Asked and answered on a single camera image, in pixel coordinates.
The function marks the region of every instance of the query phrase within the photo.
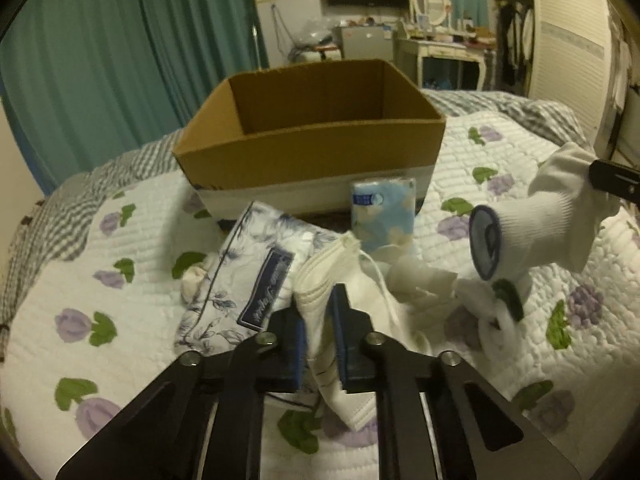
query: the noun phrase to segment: sliding closet door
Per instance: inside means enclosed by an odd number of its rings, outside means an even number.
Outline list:
[[[570,106],[593,143],[611,76],[607,0],[535,0],[536,43],[529,97]]]

